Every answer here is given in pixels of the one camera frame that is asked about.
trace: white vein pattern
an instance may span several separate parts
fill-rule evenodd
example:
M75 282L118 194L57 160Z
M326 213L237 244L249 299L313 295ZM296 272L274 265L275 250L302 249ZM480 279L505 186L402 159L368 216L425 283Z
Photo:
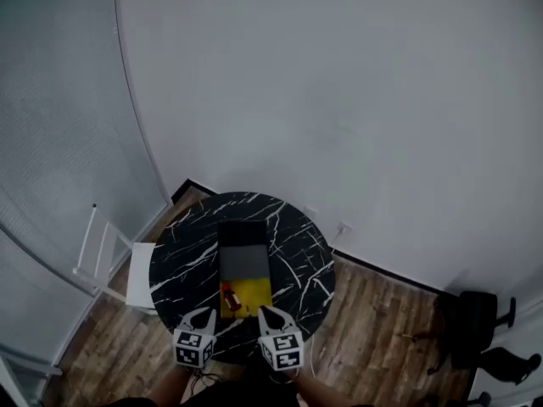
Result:
M312 225L309 225L309 226L305 227L304 229L302 229L301 231L298 231L295 234L292 234L290 237L288 237L286 240L283 241L281 246L276 247L275 250L273 252L271 252L270 256L272 256L274 253L276 253L278 250L280 250L288 240L291 240L292 238L296 237L297 235L301 234L302 232L307 231L310 227L312 227Z
M324 247L318 242L318 240L313 237L313 234L307 232L307 235L309 235L311 237L311 239L315 242L315 245L317 245L318 247L320 247L322 250L324 250Z
M269 219L270 219L271 217L273 217L274 215L276 215L277 218L279 218L279 213L280 213L281 210L285 207L286 204L287 204L286 202L283 202L283 203L281 204L281 206L280 206L278 209L276 209L275 211L273 211L270 215L268 215L268 216L266 217L266 220L269 220Z
M175 243L177 240L176 240L176 234L173 233L173 227L174 227L174 226L175 226L175 225L171 225L171 226L168 226L168 227L170 228L170 234L171 234L171 236L173 237L173 241L174 241L174 243Z
M331 293L331 294L327 297L327 299L324 300L324 301L322 302L322 307L326 306L326 305L328 304L328 302L329 302L330 300L332 300L334 294L335 294L335 292L334 292L334 293Z
M260 193L256 193L254 196L252 196L252 197L247 201L247 204L248 204L249 202L253 202L253 201L254 201L256 198L258 198L259 196L260 196Z
M218 252L214 252L213 254L207 254L205 255L205 258L203 260L200 260L199 261L199 264L196 265L196 266L200 266L202 265L204 262L207 262L207 261L214 261L215 260L215 257L217 255ZM176 269L173 270L173 272L171 273L173 276L177 276L179 274L180 271L182 271L182 275L185 275L186 273L188 273L190 270L186 270L187 266L189 266L188 264L191 264L191 263L187 263L187 264L181 264L179 265Z
M187 217L190 215L191 210L192 210L192 208L189 208L187 213L182 217L182 219L172 222L168 227L173 227L173 226L181 223L185 219L187 219Z
M281 203L281 201L272 203L271 205L267 205L265 208L261 209L260 211L257 211L256 213L250 215L249 217L245 217L244 219L245 219L245 220L252 219L253 217L256 217L258 214L260 214L260 213L266 211L267 209L270 209L271 207L274 207L274 206L276 206L276 205L279 205L280 203Z
M224 203L223 205L221 205L219 208L217 208L215 211L213 211L213 215L217 214L219 211L223 210L224 208L226 208L228 205L234 205L234 204L237 204L238 202L233 200L232 202L226 202Z
M290 264L284 259L282 258L281 256L279 256L279 259L285 263L285 265L288 267L288 269L290 270L290 272L292 273L292 276L294 276L294 279L296 279L296 282L298 283L298 288L301 289L302 288L302 284L299 282L299 278L296 276L296 273L294 273L294 270L292 269L292 267L290 266Z
M217 247L217 243L214 243L210 248L207 248L200 256L199 258L197 258L196 260L194 260L193 262L189 262L188 264L185 264L184 266L185 267L191 267L189 268L188 270L185 270L183 273L177 275L177 276L173 276L173 277L170 277L170 279L166 279L165 281L161 282L161 283L157 283L156 285L152 286L151 287L151 293L154 293L157 289L163 287L166 283L168 282L171 282L173 281L174 279L177 279L178 277L181 277L182 275L184 275L185 273L189 272L190 270L194 269L195 267L197 267L199 264L201 264L204 260L205 260L205 257L207 256L207 254L209 252L213 252Z
M212 293L208 298L206 298L205 300L202 300L200 303L198 304L195 304L194 305L194 308L197 309L201 304L204 304L206 301L208 301L210 298L213 298L215 297L218 293L220 293L221 290L217 291L216 293Z
M318 275L320 275L323 271L325 271L326 269L330 268L331 266L333 265L333 259L327 264L327 265L324 265L323 267L321 267L320 269L318 269L315 274L311 275L309 277L309 279L307 280L307 283L305 284L305 288L304 288L304 291L302 292L302 295L301 297L299 298L299 310L302 310L302 303L304 302L304 296L305 296L305 293L307 293L307 288L309 287L309 284L311 283L311 280L313 280L315 277L317 277Z
M299 254L304 254L305 253L305 249L302 248L301 250L299 250L298 252L296 252L295 254L293 254L291 256L291 258L296 258L296 256L298 256Z
M156 302L154 302L154 305L156 306L158 303L164 303L164 302L171 302L171 303L175 303L175 302L180 302L181 300L183 300L184 297L181 297L181 298L175 298L175 299L172 299L172 298L163 298L162 300L158 300Z
M242 345L247 345L248 343L255 343L257 341L257 339L251 339L250 341L247 341L247 342L244 342L244 343L237 343L236 345L233 345L231 347L228 347L228 348L225 348L221 351L217 351L216 353L214 353L213 355L217 355L217 354L220 354L220 353L224 353L225 351L228 351L228 350L231 350L233 348L237 348L237 347L241 347Z
M206 277L202 282L200 282L200 283L198 284L198 287L201 287L202 285L204 285L211 277L213 277L214 275L216 275L218 272L219 272L218 270L213 271L213 273L211 273L211 276Z
M311 335L311 332L309 330L307 330L304 326L302 326L301 324L298 324L298 327L302 330L304 330L308 335Z
M274 293L271 298L275 298L277 296L280 296L280 295L283 295L285 294L290 288L292 288L294 285L288 285L287 287L285 288L281 288L279 291L277 291L276 293Z
M312 256L307 256L307 253L305 252L305 250L302 250L302 252L304 252L305 259L307 260L307 262L309 262L309 265L310 265L311 268L314 270L314 269L315 269L315 266L314 266L313 263L311 262L311 258L313 258L313 255L312 255Z
M244 323L244 319L240 318L239 320L235 320L230 326L228 326L226 329L221 330L220 332L216 333L215 336L219 337L221 335L224 335L225 333L231 331L233 328L236 328L237 326L241 326Z
M167 261L169 258L171 258L173 255L175 254L179 254L181 252L187 252L188 250L191 250L192 248L196 248L197 246L199 246L201 243L204 243L206 241L209 241L210 239L214 238L216 236L216 232L213 232L209 235L206 235L204 238L202 238L201 240L198 240L197 242L195 243L192 243L192 244L189 244L188 246L185 246L184 248L179 248L177 249L175 252L172 252L170 254L167 254L165 257L164 257L164 261Z
M315 315L320 315L321 313L322 313L322 310L319 310L318 312L313 312L312 314L304 315L301 318L299 318L298 321L305 320L305 318L311 318L312 316L315 316Z
M322 290L325 292L325 294L330 297L330 292L324 287L324 285L322 285L322 282L319 281L318 279L313 279L313 282L316 283L319 287L322 288Z
M319 243L315 243L315 244L310 245L310 247L308 247L307 250L309 250L310 248L315 248L317 246L322 248L322 246Z
M273 239L271 240L270 247L275 247L275 241L277 240L277 226L279 225L279 214L277 214L277 221L275 222L275 227L273 228Z
M208 214L207 211L204 211L204 213L200 217L197 217L196 219L192 219L192 221L189 223L189 225L193 225L198 220L203 219L204 217L207 217L207 214Z

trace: white wall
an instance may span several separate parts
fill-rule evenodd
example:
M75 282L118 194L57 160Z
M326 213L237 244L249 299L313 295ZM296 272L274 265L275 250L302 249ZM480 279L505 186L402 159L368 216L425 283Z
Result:
M129 237L167 205L115 15L115 0L0 0L0 353L52 363L67 347L92 299L70 284L92 203Z
M118 0L168 191L318 209L341 249L499 292L543 255L543 0Z

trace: small bottle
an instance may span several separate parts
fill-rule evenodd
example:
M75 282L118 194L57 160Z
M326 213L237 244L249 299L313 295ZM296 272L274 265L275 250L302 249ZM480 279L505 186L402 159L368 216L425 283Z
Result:
M224 295L224 299L227 302L228 308L232 312L241 309L241 302L239 301L238 296L228 285L222 286L222 294Z

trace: round table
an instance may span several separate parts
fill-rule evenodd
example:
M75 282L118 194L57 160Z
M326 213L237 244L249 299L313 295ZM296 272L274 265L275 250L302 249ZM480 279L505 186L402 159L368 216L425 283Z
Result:
M154 306L170 332L191 310L217 309L214 359L245 363L258 319L221 320L217 223L264 220L273 305L289 312L304 340L321 325L335 287L333 259L315 224L292 205L254 192L227 192L182 211L162 232L149 266Z

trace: wooden floor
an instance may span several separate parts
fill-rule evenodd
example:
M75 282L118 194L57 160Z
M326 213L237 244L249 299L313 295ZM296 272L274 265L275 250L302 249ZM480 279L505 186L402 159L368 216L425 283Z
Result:
M155 241L173 216L202 197L199 190L189 189L148 240ZM440 405L460 399L468 372L452 370L447 362L439 373L427 376L439 353L436 343L413 344L408 337L439 325L432 305L435 295L344 259L336 262L332 307L314 336L317 378L357 403L376 407L416 405L427 394L438 394ZM114 289L126 290L128 268L128 263L121 267L112 281ZM311 341L305 357L310 354ZM87 407L145 396L172 366L171 335L158 316L129 309L103 294L59 366L64 375L49 384L45 407ZM232 379L243 370L218 362L208 366L208 371Z

